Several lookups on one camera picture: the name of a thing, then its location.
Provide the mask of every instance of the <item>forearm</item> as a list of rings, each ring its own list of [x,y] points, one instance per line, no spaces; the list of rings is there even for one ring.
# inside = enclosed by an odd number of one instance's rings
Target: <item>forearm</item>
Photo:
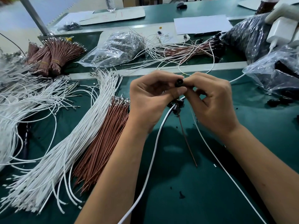
[[[299,223],[299,175],[245,127],[222,138],[277,223]]]
[[[134,126],[129,119],[75,224],[115,224],[132,206],[147,137],[144,129]]]

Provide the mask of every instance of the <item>clear plastic bag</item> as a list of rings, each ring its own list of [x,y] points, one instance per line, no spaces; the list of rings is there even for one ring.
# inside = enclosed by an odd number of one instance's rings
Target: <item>clear plastic bag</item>
[[[266,39],[271,25],[265,23],[268,14],[251,16],[236,24],[221,37],[225,44],[243,52],[248,64],[254,63],[269,52],[270,44]]]
[[[299,92],[299,50],[283,46],[243,69],[268,93]]]
[[[144,38],[133,32],[115,32],[77,63],[84,67],[112,67],[131,61],[144,49]]]

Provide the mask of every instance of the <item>brown wire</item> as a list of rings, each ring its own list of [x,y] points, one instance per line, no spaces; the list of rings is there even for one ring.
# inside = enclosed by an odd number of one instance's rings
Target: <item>brown wire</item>
[[[115,97],[94,140],[73,171],[75,186],[84,182],[81,193],[95,185],[106,166],[128,119],[129,102]]]
[[[190,148],[190,146],[189,146],[187,137],[186,137],[185,132],[184,132],[184,129],[183,129],[183,125],[182,125],[182,122],[181,122],[180,114],[178,114],[178,119],[179,119],[179,121],[180,121],[180,125],[181,125],[181,128],[182,128],[182,133],[183,133],[183,135],[184,135],[186,144],[187,144],[187,146],[188,146],[188,148],[189,148],[189,151],[190,151],[190,153],[191,153],[191,156],[192,156],[192,158],[193,158],[193,161],[194,161],[194,163],[195,163],[195,166],[197,167],[196,161],[195,161],[195,159],[194,159],[193,153],[192,153],[192,151],[191,151],[191,148]]]

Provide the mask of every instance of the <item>white wire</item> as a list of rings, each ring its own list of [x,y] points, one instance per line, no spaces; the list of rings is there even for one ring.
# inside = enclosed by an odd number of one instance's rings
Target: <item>white wire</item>
[[[234,179],[230,176],[230,174],[226,171],[226,169],[224,168],[224,166],[222,165],[222,163],[219,161],[219,159],[216,157],[216,155],[213,153],[213,151],[210,149],[209,145],[207,144],[207,142],[205,141],[204,137],[202,136],[198,126],[197,126],[197,123],[196,123],[196,120],[195,120],[195,117],[194,117],[194,113],[192,111],[192,108],[191,108],[191,105],[189,105],[190,107],[190,110],[191,110],[191,114],[192,114],[192,118],[193,118],[193,121],[194,121],[194,124],[202,138],[202,140],[204,141],[204,143],[206,144],[207,148],[210,150],[210,152],[212,153],[212,155],[215,157],[215,159],[217,160],[217,162],[220,164],[220,166],[223,168],[223,170],[225,171],[225,173],[229,176],[229,178],[233,181],[233,183],[237,186],[237,188],[240,190],[240,192],[242,193],[242,195],[245,197],[245,199],[247,200],[247,202],[250,204],[250,206],[252,207],[252,209],[256,212],[256,214],[260,217],[260,219],[263,221],[264,224],[267,224],[264,219],[261,217],[261,215],[258,213],[258,211],[255,209],[255,207],[252,205],[252,203],[250,202],[250,200],[247,198],[247,196],[244,194],[244,192],[242,191],[242,189],[238,186],[238,184],[234,181]]]
[[[1,198],[2,205],[16,207],[17,211],[38,211],[40,213],[53,193],[59,210],[64,213],[61,204],[65,203],[59,199],[62,181],[72,203],[77,205],[77,202],[82,202],[72,192],[71,173],[69,173],[68,179],[66,173],[69,169],[72,170],[74,162],[94,139],[104,121],[111,97],[121,83],[117,73],[98,70],[91,74],[98,80],[98,86],[88,87],[92,91],[87,91],[91,96],[92,107],[64,140],[50,151],[47,150],[47,153],[33,169],[25,169],[28,172],[25,172],[24,175],[14,177],[14,182],[6,186],[9,189],[9,195]],[[99,96],[95,95],[95,88],[99,89]],[[58,189],[55,192],[54,185],[57,183],[59,183]]]
[[[237,79],[240,79],[240,78],[243,77],[243,76],[244,76],[244,74],[241,75],[241,76],[239,76],[238,78],[236,78],[236,79],[230,81],[230,83],[236,81]],[[122,223],[125,221],[125,219],[129,216],[129,214],[131,214],[131,212],[132,212],[133,209],[136,207],[136,205],[138,204],[138,202],[140,201],[140,199],[141,199],[141,197],[142,197],[142,195],[143,195],[143,193],[144,193],[145,187],[146,187],[146,185],[147,185],[147,181],[148,181],[148,179],[149,179],[149,177],[150,177],[150,172],[151,172],[151,169],[152,169],[152,164],[153,164],[153,162],[154,162],[154,158],[155,158],[155,154],[156,154],[156,150],[157,150],[157,145],[158,145],[158,139],[159,139],[159,136],[160,136],[160,132],[161,132],[161,130],[162,130],[162,127],[163,127],[163,125],[164,125],[164,123],[165,123],[167,117],[168,117],[169,114],[171,113],[171,111],[172,111],[172,109],[174,108],[174,106],[175,106],[175,105],[173,105],[173,106],[169,109],[169,111],[167,112],[166,116],[164,117],[164,119],[163,119],[163,121],[162,121],[162,124],[161,124],[161,126],[160,126],[160,128],[159,128],[159,131],[158,131],[158,134],[157,134],[157,138],[156,138],[155,147],[154,147],[154,152],[153,152],[153,155],[152,155],[152,160],[151,160],[151,163],[150,163],[149,170],[148,170],[148,172],[147,172],[147,176],[146,176],[145,181],[144,181],[143,188],[142,188],[142,190],[141,190],[141,192],[140,192],[140,195],[138,196],[137,200],[134,202],[134,204],[132,205],[132,207],[127,211],[127,213],[126,213],[126,214],[122,217],[122,219],[118,222],[118,224],[122,224]],[[263,219],[263,218],[261,217],[261,215],[257,212],[257,210],[255,209],[255,207],[252,205],[252,203],[249,201],[249,199],[248,199],[248,198],[246,197],[246,195],[243,193],[243,191],[241,190],[241,188],[237,185],[237,183],[234,181],[234,179],[233,179],[233,178],[230,176],[230,174],[226,171],[226,169],[223,167],[223,165],[220,163],[220,161],[218,160],[218,158],[215,156],[215,154],[213,153],[213,151],[210,149],[210,147],[209,147],[208,144],[206,143],[206,141],[205,141],[205,139],[203,138],[203,136],[202,136],[200,130],[198,129],[198,126],[197,126],[197,124],[196,124],[196,121],[195,121],[193,112],[192,112],[192,117],[193,117],[195,126],[196,126],[196,128],[197,128],[197,130],[198,130],[198,132],[199,132],[199,134],[200,134],[200,136],[201,136],[201,138],[203,139],[204,143],[205,143],[206,146],[208,147],[208,149],[211,151],[211,153],[213,154],[213,156],[214,156],[214,157],[216,158],[216,160],[219,162],[219,164],[220,164],[221,167],[224,169],[224,171],[227,173],[227,175],[230,177],[230,179],[233,181],[233,183],[234,183],[234,184],[237,186],[237,188],[240,190],[240,192],[241,192],[242,195],[245,197],[245,199],[248,201],[248,203],[249,203],[250,206],[253,208],[253,210],[256,212],[256,214],[260,217],[260,219],[264,222],[264,224],[266,224],[266,222],[264,221],[264,219]]]

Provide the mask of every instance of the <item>hand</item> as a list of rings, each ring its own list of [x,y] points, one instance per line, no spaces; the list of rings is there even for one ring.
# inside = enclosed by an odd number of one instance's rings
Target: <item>hand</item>
[[[153,71],[131,82],[130,115],[140,129],[149,133],[157,124],[168,103],[187,91],[186,87],[175,88],[174,83],[183,79],[166,71]]]
[[[224,79],[195,72],[184,79],[188,88],[185,93],[194,113],[206,128],[214,132],[220,139],[225,138],[241,124],[233,106],[230,83]]]

